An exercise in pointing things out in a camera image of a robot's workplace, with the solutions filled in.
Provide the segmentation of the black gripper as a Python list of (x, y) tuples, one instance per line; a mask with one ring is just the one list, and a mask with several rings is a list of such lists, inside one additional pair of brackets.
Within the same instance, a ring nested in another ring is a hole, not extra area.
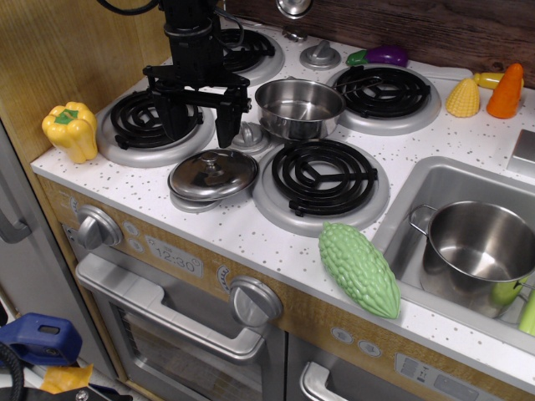
[[(146, 66), (143, 74), (151, 83), (160, 80), (174, 90), (190, 87), (222, 88), (229, 102), (216, 107), (216, 131), (220, 148), (227, 148), (239, 133), (242, 112), (251, 108), (247, 94), (249, 81), (228, 71), (223, 65), (223, 46), (214, 36), (170, 36), (172, 63)], [(161, 125), (168, 138), (180, 140), (189, 133), (189, 111), (185, 104), (168, 94), (152, 93)]]

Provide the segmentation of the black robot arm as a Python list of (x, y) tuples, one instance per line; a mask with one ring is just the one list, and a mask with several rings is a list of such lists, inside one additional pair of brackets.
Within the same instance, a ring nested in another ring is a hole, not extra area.
[(134, 16), (159, 8), (165, 14), (164, 32), (171, 48), (172, 64), (147, 66), (151, 97), (164, 132), (178, 139), (186, 118), (179, 108), (186, 105), (217, 112), (218, 145), (226, 148), (239, 133), (242, 114), (248, 112), (250, 81), (227, 70), (223, 64), (221, 25), (215, 1), (149, 1), (131, 9), (99, 3), (113, 13)]

